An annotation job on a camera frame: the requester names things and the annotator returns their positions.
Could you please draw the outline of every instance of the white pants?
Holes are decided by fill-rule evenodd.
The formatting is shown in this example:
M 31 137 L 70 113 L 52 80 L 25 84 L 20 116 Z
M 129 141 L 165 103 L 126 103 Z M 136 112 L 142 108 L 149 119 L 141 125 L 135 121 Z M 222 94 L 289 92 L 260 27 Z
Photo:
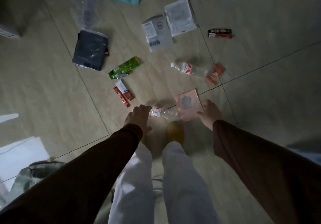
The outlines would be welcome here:
M 139 144 L 116 181 L 110 224 L 154 223 L 151 164 L 150 151 Z M 207 185 L 178 142 L 170 142 L 163 150 L 163 166 L 169 224 L 218 223 Z

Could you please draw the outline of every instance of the person's right hand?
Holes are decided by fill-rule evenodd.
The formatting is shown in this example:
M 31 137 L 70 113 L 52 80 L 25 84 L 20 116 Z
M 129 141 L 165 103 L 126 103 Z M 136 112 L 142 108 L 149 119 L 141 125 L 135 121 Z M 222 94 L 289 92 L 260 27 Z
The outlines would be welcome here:
M 215 103 L 210 100 L 204 100 L 202 102 L 204 112 L 197 112 L 197 116 L 201 119 L 202 123 L 213 130 L 213 123 L 216 120 L 223 120 L 222 113 L 217 108 Z

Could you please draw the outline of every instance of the person's right arm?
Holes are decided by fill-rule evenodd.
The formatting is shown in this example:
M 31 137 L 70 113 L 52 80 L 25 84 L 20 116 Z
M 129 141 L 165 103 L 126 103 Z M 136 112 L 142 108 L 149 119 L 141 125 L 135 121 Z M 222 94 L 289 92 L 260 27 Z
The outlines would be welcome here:
M 223 120 L 210 100 L 198 113 L 213 130 L 214 153 L 226 161 L 275 223 L 321 219 L 321 167 Z

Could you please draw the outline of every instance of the green snack package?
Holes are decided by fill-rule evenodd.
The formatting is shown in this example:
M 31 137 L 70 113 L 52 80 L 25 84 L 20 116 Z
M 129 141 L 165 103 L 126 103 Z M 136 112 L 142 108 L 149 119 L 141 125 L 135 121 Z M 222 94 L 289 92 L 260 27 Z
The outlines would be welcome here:
M 130 58 L 128 61 L 111 70 L 108 75 L 110 79 L 120 79 L 124 76 L 127 76 L 130 71 L 139 65 L 139 59 L 137 55 L 135 55 L 133 58 Z

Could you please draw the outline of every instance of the dark brown sweater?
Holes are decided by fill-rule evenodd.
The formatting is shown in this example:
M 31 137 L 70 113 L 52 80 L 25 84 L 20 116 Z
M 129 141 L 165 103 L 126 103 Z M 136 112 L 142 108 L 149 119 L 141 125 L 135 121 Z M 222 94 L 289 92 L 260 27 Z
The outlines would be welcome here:
M 275 223 L 320 219 L 321 168 L 225 122 L 213 124 L 214 152 L 223 158 Z M 0 223 L 93 223 L 142 137 L 129 124 L 15 199 Z

